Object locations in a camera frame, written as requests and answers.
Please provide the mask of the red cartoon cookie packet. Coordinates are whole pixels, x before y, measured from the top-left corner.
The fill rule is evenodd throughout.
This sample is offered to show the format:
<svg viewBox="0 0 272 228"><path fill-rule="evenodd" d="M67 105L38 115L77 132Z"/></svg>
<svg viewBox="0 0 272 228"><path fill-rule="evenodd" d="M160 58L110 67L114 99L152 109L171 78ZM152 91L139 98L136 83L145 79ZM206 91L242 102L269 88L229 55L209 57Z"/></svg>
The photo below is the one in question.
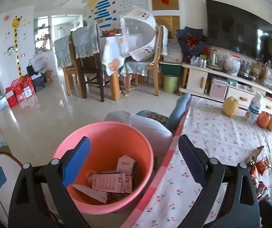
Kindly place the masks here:
<svg viewBox="0 0 272 228"><path fill-rule="evenodd" d="M258 173L262 176L264 172L271 168L271 163L267 156L265 156L262 160L255 163L255 167L257 168Z"/></svg>

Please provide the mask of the red foil candy wrapper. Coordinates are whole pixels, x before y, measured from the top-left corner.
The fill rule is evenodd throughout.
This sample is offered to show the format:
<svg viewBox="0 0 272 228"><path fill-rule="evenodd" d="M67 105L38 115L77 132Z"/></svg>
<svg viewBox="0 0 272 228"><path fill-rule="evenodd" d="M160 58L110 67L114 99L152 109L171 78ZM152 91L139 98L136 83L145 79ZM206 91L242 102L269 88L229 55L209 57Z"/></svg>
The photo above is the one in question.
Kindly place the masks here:
<svg viewBox="0 0 272 228"><path fill-rule="evenodd" d="M269 200L270 199L269 190L263 182L259 181L259 172L257 171L255 165L252 165L250 168L250 176L256 190L258 202L262 200Z"/></svg>

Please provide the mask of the gold black snack wrapper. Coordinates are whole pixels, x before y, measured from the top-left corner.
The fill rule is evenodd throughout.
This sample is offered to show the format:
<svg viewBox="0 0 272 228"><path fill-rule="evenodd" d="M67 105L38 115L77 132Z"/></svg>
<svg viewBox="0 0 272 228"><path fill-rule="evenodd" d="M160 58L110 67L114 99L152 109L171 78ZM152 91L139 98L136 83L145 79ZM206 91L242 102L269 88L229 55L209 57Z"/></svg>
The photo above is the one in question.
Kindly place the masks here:
<svg viewBox="0 0 272 228"><path fill-rule="evenodd" d="M250 156L246 158L245 163L246 165L253 165L257 161L258 156L260 155L261 151L264 149L264 146L260 146L252 151Z"/></svg>

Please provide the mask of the crushed blue silver carton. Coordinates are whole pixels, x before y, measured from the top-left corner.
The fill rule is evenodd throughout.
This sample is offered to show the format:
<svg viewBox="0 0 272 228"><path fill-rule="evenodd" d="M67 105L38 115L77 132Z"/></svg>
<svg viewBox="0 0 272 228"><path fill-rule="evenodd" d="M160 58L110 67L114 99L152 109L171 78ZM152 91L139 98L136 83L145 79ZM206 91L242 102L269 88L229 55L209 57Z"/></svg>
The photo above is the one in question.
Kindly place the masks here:
<svg viewBox="0 0 272 228"><path fill-rule="evenodd" d="M135 164L136 160L128 155L123 155L118 159L116 171L130 176L133 174Z"/></svg>

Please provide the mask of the grey white snack pouch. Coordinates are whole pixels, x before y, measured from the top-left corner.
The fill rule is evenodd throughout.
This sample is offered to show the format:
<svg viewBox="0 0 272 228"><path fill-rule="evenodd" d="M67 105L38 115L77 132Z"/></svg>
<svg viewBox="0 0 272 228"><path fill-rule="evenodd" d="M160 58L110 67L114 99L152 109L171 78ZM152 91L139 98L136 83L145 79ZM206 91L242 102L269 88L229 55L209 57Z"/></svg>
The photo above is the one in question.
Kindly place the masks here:
<svg viewBox="0 0 272 228"><path fill-rule="evenodd" d="M108 192L101 192L97 190L93 190L89 188L88 186L84 186L81 184L73 184L73 188L77 189L78 191L82 192L83 194L86 194L87 196L102 202L103 204L106 204L108 200Z"/></svg>

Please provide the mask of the blue white milk carton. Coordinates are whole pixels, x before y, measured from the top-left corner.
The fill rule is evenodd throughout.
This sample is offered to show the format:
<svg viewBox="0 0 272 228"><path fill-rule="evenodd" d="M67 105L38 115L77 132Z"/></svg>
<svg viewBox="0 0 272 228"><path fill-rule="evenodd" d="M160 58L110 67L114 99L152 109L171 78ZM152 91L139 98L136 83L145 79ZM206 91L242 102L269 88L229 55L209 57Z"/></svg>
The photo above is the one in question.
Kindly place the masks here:
<svg viewBox="0 0 272 228"><path fill-rule="evenodd" d="M96 174L93 176L92 189L101 192L131 194L132 176L125 173Z"/></svg>

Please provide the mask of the cherry print tablecloth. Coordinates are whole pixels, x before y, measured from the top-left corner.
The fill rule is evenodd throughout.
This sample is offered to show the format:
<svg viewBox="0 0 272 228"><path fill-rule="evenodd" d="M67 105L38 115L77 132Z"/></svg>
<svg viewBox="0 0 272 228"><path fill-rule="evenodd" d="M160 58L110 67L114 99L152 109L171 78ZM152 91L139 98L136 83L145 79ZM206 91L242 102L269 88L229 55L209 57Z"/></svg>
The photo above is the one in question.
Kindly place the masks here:
<svg viewBox="0 0 272 228"><path fill-rule="evenodd" d="M124 227L177 227L194 205L201 186L178 149L178 138L183 134L224 165L235 166L262 147L259 159L268 158L271 167L259 180L268 188L272 203L272 132L247 123L244 110L229 117L219 102L192 97L161 169Z"/></svg>

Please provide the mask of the white yogurt bottle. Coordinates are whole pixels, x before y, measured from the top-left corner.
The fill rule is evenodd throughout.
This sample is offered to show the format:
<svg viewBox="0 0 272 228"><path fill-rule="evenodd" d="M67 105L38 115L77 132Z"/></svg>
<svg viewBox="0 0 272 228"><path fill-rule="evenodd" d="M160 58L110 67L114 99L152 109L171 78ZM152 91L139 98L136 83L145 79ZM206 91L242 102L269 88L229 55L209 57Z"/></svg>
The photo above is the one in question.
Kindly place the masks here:
<svg viewBox="0 0 272 228"><path fill-rule="evenodd" d="M254 124L259 115L261 109L261 102L263 95L259 92L256 93L255 97L251 100L250 105L245 114L246 121L250 124Z"/></svg>

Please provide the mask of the yellow pear left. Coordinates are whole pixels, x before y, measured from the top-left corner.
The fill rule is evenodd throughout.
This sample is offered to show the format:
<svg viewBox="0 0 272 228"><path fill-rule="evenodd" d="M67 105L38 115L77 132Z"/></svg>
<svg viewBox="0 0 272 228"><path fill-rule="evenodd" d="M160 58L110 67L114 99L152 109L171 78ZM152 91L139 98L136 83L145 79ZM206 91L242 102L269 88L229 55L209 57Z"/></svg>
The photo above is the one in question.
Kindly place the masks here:
<svg viewBox="0 0 272 228"><path fill-rule="evenodd" d="M235 116L239 111L238 100L233 96L227 97L223 102L222 110L227 116Z"/></svg>

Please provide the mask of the white chair with cup print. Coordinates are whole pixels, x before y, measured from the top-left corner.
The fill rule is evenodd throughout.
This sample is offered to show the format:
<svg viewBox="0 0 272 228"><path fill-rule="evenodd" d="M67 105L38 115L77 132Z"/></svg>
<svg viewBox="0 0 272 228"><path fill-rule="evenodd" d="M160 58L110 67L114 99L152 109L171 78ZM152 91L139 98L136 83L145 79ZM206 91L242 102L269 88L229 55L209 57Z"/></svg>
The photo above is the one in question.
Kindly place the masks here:
<svg viewBox="0 0 272 228"><path fill-rule="evenodd" d="M22 164L12 155L0 152L0 222L8 227L10 202Z"/></svg>

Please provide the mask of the pink storage box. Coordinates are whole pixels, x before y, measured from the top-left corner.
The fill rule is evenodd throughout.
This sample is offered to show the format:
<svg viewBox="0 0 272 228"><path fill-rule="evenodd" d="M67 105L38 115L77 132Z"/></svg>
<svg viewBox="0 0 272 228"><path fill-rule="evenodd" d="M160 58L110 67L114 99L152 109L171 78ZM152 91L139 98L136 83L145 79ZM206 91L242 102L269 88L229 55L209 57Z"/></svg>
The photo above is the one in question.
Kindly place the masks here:
<svg viewBox="0 0 272 228"><path fill-rule="evenodd" d="M214 98L225 99L228 82L223 79L212 78L209 95Z"/></svg>

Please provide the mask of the white tv cabinet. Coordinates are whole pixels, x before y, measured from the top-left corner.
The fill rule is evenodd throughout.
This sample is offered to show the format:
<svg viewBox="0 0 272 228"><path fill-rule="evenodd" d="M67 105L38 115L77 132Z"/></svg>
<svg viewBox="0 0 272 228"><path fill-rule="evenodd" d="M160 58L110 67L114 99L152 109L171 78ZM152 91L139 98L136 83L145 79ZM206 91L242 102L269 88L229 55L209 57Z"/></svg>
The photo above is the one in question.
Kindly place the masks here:
<svg viewBox="0 0 272 228"><path fill-rule="evenodd" d="M182 63L183 77L182 84L179 87L180 94L190 93L191 95L224 102L227 97L233 96L238 100L239 107L247 109L256 93L263 95L261 111L272 114L272 91L266 87L237 76L230 76L226 73L212 70L210 68L198 67ZM211 79L218 78L228 82L228 88L225 99L214 98L209 95Z"/></svg>

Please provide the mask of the wooden dining chair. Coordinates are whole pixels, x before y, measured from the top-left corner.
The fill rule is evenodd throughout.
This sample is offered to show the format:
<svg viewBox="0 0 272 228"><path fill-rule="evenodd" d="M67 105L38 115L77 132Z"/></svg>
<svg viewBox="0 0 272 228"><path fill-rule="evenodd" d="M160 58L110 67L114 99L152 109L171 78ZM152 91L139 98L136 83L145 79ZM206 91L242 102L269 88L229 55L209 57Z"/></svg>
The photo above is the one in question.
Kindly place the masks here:
<svg viewBox="0 0 272 228"><path fill-rule="evenodd" d="M147 70L151 70L153 73L153 85L155 90L155 96L159 96L159 62L162 55L162 41L163 36L168 36L168 29L161 25L158 29L158 36L156 41L156 52L151 65L148 65Z"/></svg>

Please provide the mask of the dark flower bouquet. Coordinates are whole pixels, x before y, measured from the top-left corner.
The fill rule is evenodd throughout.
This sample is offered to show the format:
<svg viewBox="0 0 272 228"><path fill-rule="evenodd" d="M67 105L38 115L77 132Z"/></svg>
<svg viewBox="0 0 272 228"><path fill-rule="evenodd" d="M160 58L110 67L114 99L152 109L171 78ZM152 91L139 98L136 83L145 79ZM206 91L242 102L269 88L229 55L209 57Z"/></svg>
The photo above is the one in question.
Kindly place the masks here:
<svg viewBox="0 0 272 228"><path fill-rule="evenodd" d="M186 63L190 63L193 56L200 55L207 41L203 29L187 26L184 29L176 30L176 38L183 53L183 61Z"/></svg>

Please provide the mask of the dark wooden chair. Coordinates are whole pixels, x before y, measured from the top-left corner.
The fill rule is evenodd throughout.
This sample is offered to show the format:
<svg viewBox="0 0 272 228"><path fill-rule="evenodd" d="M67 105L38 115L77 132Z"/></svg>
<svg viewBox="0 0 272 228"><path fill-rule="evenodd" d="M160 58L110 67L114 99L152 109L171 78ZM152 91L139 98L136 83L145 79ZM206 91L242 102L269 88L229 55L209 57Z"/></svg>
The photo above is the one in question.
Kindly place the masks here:
<svg viewBox="0 0 272 228"><path fill-rule="evenodd" d="M86 86L92 84L99 87L100 101L104 102L103 69L97 23L78 28L71 33L71 38L82 97L87 98Z"/></svg>

